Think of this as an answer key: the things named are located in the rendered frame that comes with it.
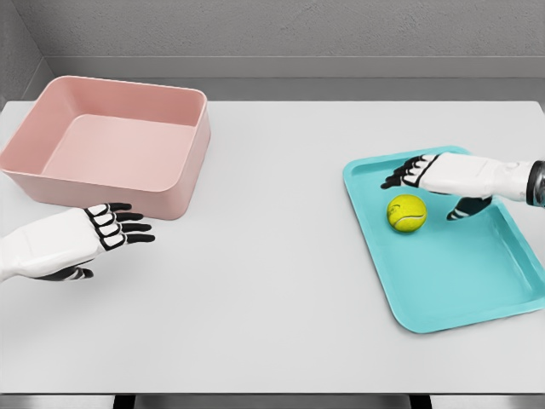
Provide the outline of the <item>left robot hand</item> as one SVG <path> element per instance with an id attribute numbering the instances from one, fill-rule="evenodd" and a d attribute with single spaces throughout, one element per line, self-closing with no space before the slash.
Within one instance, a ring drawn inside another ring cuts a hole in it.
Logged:
<path id="1" fill-rule="evenodd" d="M 73 208 L 23 228 L 26 249 L 18 257 L 16 273 L 43 281 L 90 279 L 84 266 L 97 256 L 120 247 L 151 243 L 152 226 L 126 203 Z"/>

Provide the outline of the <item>blue plastic tray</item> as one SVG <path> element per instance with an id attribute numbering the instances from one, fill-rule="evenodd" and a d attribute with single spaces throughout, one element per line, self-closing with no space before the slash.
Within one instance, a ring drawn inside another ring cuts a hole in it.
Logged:
<path id="1" fill-rule="evenodd" d="M 545 262 L 500 199 L 450 222 L 456 196 L 381 184 L 415 152 L 348 163 L 343 180 L 395 319 L 416 333 L 442 331 L 545 308 Z M 414 233 L 387 221 L 387 205 L 413 194 L 427 207 Z"/>

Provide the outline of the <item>yellow tennis ball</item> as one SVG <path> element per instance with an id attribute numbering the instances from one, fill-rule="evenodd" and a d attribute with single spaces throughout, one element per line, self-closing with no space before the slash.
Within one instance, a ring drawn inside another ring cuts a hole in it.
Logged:
<path id="1" fill-rule="evenodd" d="M 398 195 L 387 205 L 387 221 L 398 232 L 413 233 L 420 229 L 426 220 L 427 206 L 415 195 Z"/>

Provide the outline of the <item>pink plastic basket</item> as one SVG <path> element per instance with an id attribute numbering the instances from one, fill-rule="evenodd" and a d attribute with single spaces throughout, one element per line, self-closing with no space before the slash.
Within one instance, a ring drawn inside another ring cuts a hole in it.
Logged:
<path id="1" fill-rule="evenodd" d="M 210 137 L 200 90 L 63 76 L 5 144 L 0 171 L 41 203 L 123 202 L 174 220 L 189 207 Z"/>

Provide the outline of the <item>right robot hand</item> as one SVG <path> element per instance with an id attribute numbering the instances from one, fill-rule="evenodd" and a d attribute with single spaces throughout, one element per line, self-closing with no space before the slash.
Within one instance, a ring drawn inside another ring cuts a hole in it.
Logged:
<path id="1" fill-rule="evenodd" d="M 459 153 L 420 155 L 406 160 L 386 177 L 381 188 L 415 187 L 430 193 L 458 196 L 446 219 L 457 221 L 487 208 L 494 194 L 495 159 Z"/>

